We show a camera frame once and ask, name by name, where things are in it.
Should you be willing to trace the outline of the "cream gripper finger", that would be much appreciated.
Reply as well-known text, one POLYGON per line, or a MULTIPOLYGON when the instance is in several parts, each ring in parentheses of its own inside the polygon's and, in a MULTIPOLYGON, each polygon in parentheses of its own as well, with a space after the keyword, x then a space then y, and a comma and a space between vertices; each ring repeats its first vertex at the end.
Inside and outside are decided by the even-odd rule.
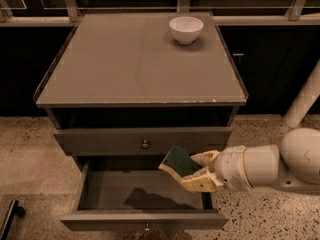
POLYGON ((183 177, 180 183, 185 190, 192 193, 216 192, 224 186, 224 183, 208 167, 202 168, 192 175, 183 177))
POLYGON ((210 150, 202 153, 197 153, 191 156, 191 159, 202 167, 211 168, 214 165, 214 160, 220 154, 217 150, 210 150))

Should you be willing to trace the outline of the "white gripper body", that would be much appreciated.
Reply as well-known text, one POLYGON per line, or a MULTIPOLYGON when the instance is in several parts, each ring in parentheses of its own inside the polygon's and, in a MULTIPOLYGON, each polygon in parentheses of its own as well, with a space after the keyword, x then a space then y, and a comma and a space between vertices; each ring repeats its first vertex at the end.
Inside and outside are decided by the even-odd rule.
POLYGON ((250 191, 244 166, 245 146, 229 147, 219 153, 214 161, 217 177, 231 191, 250 191))

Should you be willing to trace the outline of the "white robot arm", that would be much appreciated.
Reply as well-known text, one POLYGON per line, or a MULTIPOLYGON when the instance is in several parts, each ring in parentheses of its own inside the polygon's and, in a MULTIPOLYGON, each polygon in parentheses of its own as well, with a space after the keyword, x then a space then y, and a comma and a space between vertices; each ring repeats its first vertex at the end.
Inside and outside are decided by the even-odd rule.
POLYGON ((180 180, 190 192, 249 191, 269 186, 295 193, 317 193, 320 186, 320 132, 299 124, 320 95, 320 62, 284 116, 291 128, 278 145, 235 146, 192 157, 202 168, 180 180))

